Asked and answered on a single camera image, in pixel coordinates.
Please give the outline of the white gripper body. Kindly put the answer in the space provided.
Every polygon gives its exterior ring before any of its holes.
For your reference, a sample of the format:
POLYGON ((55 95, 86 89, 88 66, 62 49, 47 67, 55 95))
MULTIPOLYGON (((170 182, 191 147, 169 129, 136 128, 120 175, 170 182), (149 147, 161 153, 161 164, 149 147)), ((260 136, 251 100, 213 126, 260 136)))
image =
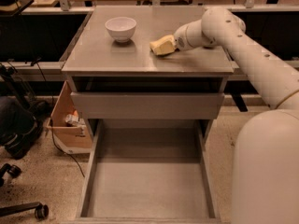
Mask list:
POLYGON ((190 50, 198 48, 200 45, 200 33, 186 24, 179 27, 174 32, 174 38, 176 41, 176 46, 179 50, 190 50))

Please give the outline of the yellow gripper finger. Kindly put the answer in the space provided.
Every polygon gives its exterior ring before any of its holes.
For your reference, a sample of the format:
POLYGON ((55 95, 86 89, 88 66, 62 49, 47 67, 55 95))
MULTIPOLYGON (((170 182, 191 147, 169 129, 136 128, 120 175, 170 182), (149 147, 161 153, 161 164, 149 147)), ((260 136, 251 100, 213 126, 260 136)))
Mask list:
POLYGON ((158 40, 151 41, 149 47, 151 49, 162 48, 163 46, 170 46, 172 49, 176 47, 175 38, 173 35, 165 35, 158 40))

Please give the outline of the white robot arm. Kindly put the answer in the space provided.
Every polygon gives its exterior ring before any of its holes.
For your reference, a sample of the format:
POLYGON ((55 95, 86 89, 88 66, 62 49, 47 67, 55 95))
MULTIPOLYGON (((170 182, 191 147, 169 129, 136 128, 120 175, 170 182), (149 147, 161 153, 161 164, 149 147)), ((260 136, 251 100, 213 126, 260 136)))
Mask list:
POLYGON ((299 224, 299 72, 247 36, 245 23, 224 7, 149 43, 157 56, 216 45, 269 106, 236 139, 231 224, 299 224))

